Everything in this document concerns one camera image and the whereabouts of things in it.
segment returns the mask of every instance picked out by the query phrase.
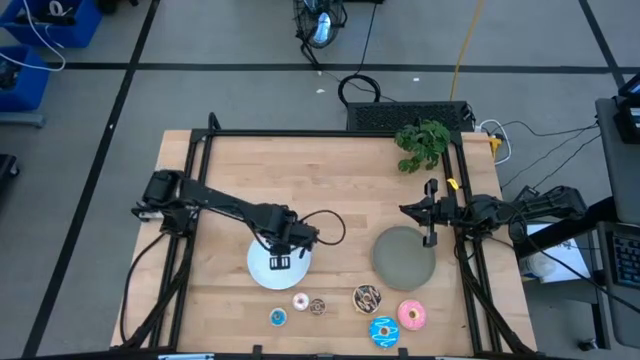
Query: blue donut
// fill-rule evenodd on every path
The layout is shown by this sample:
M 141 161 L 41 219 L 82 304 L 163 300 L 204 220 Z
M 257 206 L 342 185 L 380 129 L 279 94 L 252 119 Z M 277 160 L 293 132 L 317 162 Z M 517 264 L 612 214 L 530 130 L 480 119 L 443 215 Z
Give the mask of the blue donut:
M 371 322 L 369 336 L 376 346 L 383 349 L 392 347 L 398 342 L 400 332 L 395 320 L 388 316 L 380 316 Z
M 282 326 L 287 322 L 287 313 L 282 308 L 275 308 L 271 310 L 269 319 L 271 320 L 271 325 Z

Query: donut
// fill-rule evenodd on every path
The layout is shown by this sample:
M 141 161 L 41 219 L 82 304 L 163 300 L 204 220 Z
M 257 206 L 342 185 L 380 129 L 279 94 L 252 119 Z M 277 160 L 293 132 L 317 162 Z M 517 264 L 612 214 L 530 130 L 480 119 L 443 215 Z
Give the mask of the donut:
M 297 293 L 293 296 L 293 308 L 298 311 L 305 311 L 309 307 L 309 296 L 305 293 Z
M 313 299 L 309 304 L 309 310 L 313 315 L 322 315 L 327 311 L 327 305 L 322 299 Z
M 353 291 L 353 305 L 356 310 L 365 313 L 373 314 L 378 311 L 382 297 L 380 291 L 373 285 L 360 285 Z
M 273 326 L 282 326 L 287 322 L 287 312 L 282 308 L 275 308 L 271 310 L 269 320 L 271 320 L 271 325 Z
M 407 330 L 420 330 L 427 323 L 427 313 L 416 300 L 405 300 L 398 306 L 398 320 Z
M 376 346 L 383 349 L 392 347 L 398 342 L 400 331 L 398 324 L 389 316 L 380 316 L 371 322 L 369 336 Z

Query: gray plate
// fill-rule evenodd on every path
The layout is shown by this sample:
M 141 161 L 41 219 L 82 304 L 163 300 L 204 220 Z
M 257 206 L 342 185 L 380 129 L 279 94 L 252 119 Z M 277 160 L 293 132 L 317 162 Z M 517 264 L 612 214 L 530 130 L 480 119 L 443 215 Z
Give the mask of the gray plate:
M 373 268 L 389 287 L 412 291 L 429 281 L 436 269 L 433 248 L 422 246 L 422 234 L 408 226 L 385 230 L 373 246 Z

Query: pink donut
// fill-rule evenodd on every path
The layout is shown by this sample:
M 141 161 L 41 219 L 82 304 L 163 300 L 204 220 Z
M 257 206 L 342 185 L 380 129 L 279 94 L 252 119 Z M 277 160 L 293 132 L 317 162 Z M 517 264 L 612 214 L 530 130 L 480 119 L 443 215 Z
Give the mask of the pink donut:
M 398 320 L 408 330 L 420 330 L 427 323 L 427 313 L 416 300 L 405 300 L 398 306 Z

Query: white paper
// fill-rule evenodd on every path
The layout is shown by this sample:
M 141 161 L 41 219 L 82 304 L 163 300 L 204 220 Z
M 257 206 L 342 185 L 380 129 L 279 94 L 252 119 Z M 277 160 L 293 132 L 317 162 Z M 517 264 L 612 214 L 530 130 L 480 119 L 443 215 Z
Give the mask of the white paper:
M 531 235 L 546 228 L 549 225 L 551 224 L 528 225 L 527 233 Z M 578 245 L 576 244 L 576 241 L 574 239 L 569 239 L 557 246 L 545 249 L 544 252 L 569 265 L 579 274 L 585 277 L 591 277 L 591 274 L 589 274 L 589 270 L 587 269 L 587 265 L 582 258 L 582 254 L 580 253 L 580 249 L 578 249 Z M 556 263 L 556 270 L 551 275 L 540 278 L 540 282 L 544 284 L 574 279 L 579 279 L 579 277 L 567 270 L 564 266 Z

